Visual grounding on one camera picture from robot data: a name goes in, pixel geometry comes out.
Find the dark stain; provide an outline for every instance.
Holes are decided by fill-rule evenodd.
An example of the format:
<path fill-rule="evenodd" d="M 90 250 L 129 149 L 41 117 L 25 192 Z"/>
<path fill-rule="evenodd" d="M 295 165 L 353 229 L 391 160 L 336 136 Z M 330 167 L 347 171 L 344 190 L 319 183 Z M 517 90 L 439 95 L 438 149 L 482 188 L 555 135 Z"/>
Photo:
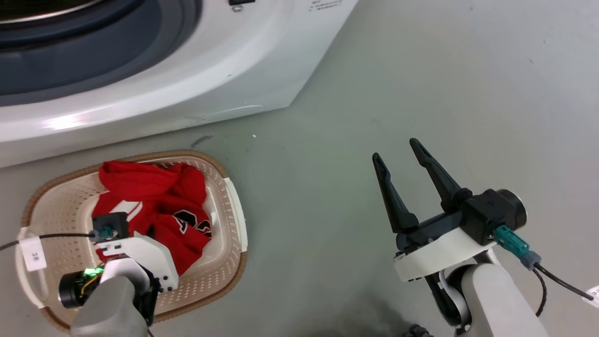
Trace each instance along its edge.
<path fill-rule="evenodd" d="M 196 139 L 195 142 L 191 143 L 191 148 L 195 149 L 200 143 L 207 141 L 208 139 L 212 139 L 214 136 L 211 134 L 203 135 L 200 138 Z"/>

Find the label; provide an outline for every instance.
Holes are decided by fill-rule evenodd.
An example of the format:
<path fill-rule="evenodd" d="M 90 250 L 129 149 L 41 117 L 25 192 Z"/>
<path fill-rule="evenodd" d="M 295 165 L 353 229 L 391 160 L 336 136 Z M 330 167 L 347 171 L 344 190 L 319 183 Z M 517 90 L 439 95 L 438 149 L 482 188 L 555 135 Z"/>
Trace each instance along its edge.
<path fill-rule="evenodd" d="M 595 308 L 599 308 L 599 285 L 587 290 L 586 293 L 591 295 L 592 297 L 594 297 L 595 300 L 590 301 L 584 297 L 581 297 L 582 300 L 585 301 L 586 303 L 594 306 Z"/>
<path fill-rule="evenodd" d="M 48 266 L 39 236 L 20 240 L 19 245 L 28 271 L 33 272 L 34 270 L 45 269 Z"/>
<path fill-rule="evenodd" d="M 311 0 L 309 11 L 326 10 L 332 7 L 340 6 L 343 0 Z"/>

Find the red clothing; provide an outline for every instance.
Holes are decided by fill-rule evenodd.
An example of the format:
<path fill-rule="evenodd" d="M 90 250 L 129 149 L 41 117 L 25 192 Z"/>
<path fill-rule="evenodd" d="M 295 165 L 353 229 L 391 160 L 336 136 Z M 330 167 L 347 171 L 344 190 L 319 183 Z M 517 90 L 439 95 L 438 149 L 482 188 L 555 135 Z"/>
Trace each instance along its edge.
<path fill-rule="evenodd" d="M 162 169 L 107 161 L 99 178 L 109 192 L 100 195 L 92 216 L 128 213 L 129 235 L 136 231 L 165 245 L 179 275 L 202 256 L 211 234 L 202 207 L 206 186 L 200 171 L 187 164 Z"/>

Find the laundry basket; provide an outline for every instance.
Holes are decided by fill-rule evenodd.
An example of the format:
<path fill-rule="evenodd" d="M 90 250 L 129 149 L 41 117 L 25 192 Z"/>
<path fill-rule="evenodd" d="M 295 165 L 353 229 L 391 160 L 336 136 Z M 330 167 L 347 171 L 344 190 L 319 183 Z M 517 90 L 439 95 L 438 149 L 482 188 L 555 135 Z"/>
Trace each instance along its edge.
<path fill-rule="evenodd" d="M 231 291 L 246 265 L 247 233 L 243 210 L 235 186 L 223 167 L 197 151 L 168 151 L 122 159 L 169 167 L 186 163 L 205 177 L 207 198 L 204 209 L 212 224 L 212 240 L 202 257 L 179 277 L 176 290 L 164 292 L 156 303 L 156 322 L 164 321 L 214 302 Z M 100 164 L 58 177 L 29 200 L 18 239 L 32 234 L 88 233 L 92 230 L 92 211 L 99 195 L 107 190 L 98 178 Z M 57 329 L 68 332 L 78 309 L 65 309 L 58 300 L 62 275 L 96 266 L 100 259 L 85 237 L 42 240 L 48 267 L 29 273 L 19 247 L 16 269 L 29 300 Z"/>

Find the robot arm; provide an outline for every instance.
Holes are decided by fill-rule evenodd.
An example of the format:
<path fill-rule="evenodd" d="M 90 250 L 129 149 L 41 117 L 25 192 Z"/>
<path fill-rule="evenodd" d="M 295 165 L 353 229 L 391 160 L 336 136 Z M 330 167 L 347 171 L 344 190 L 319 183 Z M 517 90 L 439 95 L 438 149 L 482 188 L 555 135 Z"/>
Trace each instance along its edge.
<path fill-rule="evenodd" d="M 426 280 L 456 336 L 548 336 L 492 251 L 498 228 L 516 230 L 526 224 L 522 201 L 505 189 L 473 195 L 418 140 L 411 139 L 410 145 L 431 176 L 444 212 L 419 223 L 393 187 L 379 154 L 373 155 L 391 229 L 397 234 L 395 268 L 402 281 Z M 470 258 L 477 264 L 458 267 L 445 277 L 446 270 Z"/>
<path fill-rule="evenodd" d="M 175 290 L 179 275 L 168 248 L 151 237 L 127 237 L 125 213 L 93 219 L 98 243 L 110 260 L 103 268 L 66 274 L 59 285 L 66 308 L 81 307 L 73 337 L 146 337 L 158 293 Z"/>

